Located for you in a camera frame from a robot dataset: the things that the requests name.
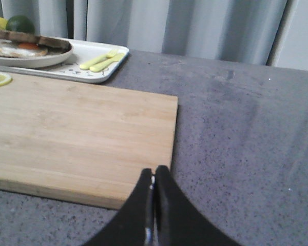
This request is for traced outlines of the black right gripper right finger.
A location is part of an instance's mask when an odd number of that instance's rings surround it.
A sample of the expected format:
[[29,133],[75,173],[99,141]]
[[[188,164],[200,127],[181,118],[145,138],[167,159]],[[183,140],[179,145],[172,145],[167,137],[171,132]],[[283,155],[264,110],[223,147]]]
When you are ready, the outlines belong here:
[[193,206],[168,167],[158,166],[155,177],[159,245],[239,245]]

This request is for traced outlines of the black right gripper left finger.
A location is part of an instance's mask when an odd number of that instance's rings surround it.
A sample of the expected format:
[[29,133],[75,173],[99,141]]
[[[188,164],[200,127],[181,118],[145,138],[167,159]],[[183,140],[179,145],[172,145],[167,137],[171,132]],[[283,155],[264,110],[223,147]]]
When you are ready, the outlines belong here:
[[152,245],[153,179],[143,169],[138,182],[113,219],[84,245]]

